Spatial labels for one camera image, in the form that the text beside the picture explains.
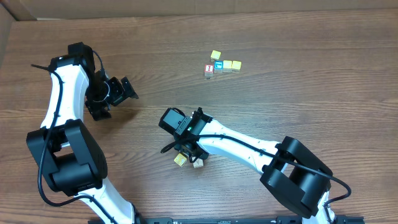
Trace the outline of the white ice cream block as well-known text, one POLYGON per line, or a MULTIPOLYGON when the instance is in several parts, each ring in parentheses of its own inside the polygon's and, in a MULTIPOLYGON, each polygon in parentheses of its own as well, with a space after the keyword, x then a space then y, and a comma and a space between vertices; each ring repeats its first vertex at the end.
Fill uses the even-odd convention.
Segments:
POLYGON ((194 168, 200 168, 203 167, 204 163, 202 159, 197 159, 194 163, 193 163, 193 167, 194 168))

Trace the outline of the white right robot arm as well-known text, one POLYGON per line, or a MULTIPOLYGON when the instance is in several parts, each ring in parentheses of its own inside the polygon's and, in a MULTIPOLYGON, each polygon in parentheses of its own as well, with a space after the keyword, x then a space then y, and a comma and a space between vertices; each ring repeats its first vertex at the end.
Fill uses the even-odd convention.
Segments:
POLYGON ((248 166, 275 199, 305 223, 333 223, 335 213, 326 205, 332 171, 300 141, 265 141, 233 131, 213 119, 184 122, 186 137, 199 136, 196 147, 248 166))

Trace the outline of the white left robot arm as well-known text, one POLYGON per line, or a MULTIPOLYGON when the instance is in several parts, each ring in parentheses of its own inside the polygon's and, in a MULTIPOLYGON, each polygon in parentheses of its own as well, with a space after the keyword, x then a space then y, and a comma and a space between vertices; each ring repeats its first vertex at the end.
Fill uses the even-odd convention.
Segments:
POLYGON ((91 86, 86 65, 83 58, 62 56, 45 68, 52 79, 49 108, 40 129, 26 139, 38 165, 39 194, 53 207, 81 200, 102 223, 143 223, 108 179, 104 153, 84 125, 83 103, 91 86))

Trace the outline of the yellow K letter block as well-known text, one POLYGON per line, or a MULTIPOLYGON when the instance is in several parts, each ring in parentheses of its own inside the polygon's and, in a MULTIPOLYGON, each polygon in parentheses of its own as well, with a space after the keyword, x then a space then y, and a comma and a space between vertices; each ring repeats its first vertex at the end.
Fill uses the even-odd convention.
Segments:
POLYGON ((174 163, 180 167, 183 167, 187 163, 187 158, 183 154, 178 153, 174 158, 174 163))

